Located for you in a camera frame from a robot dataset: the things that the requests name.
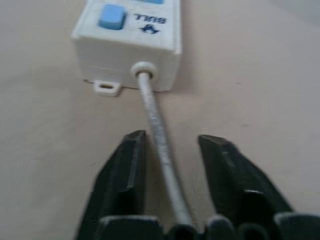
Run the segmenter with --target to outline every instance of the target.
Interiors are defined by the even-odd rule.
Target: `white power strip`
[[[139,88],[136,75],[151,73],[154,91],[168,91],[182,53],[180,0],[88,0],[73,30],[83,79],[115,96]]]

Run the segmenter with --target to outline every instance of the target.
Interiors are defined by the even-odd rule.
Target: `table surface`
[[[96,96],[70,32],[84,0],[0,8],[0,239],[72,239],[94,178],[125,134],[150,131],[138,90]],[[182,0],[181,71],[158,93],[199,227],[214,214],[197,135],[233,141],[300,212],[320,214],[320,4]],[[154,158],[147,214],[174,223]]]

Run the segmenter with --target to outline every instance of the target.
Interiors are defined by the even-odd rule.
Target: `beige surface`
[[[158,99],[195,221],[213,212],[198,134],[232,140],[298,211],[320,213],[318,2],[182,2],[181,73]],[[71,239],[105,159],[149,129],[137,90],[104,98],[77,79],[69,35],[83,3],[1,3],[0,239]],[[148,171],[147,212],[169,226],[154,160]]]

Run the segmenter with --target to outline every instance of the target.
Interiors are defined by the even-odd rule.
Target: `white cable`
[[[145,111],[151,124],[153,141],[156,146],[173,212],[179,224],[192,225],[192,217],[176,175],[170,154],[168,137],[151,87],[151,76],[148,72],[141,72],[137,75],[137,80]]]

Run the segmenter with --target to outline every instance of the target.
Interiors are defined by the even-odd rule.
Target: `blue switch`
[[[146,3],[151,3],[151,4],[164,4],[165,0],[142,0],[142,1]]]
[[[123,6],[107,4],[104,6],[98,25],[105,29],[121,30],[124,26],[126,11]]]

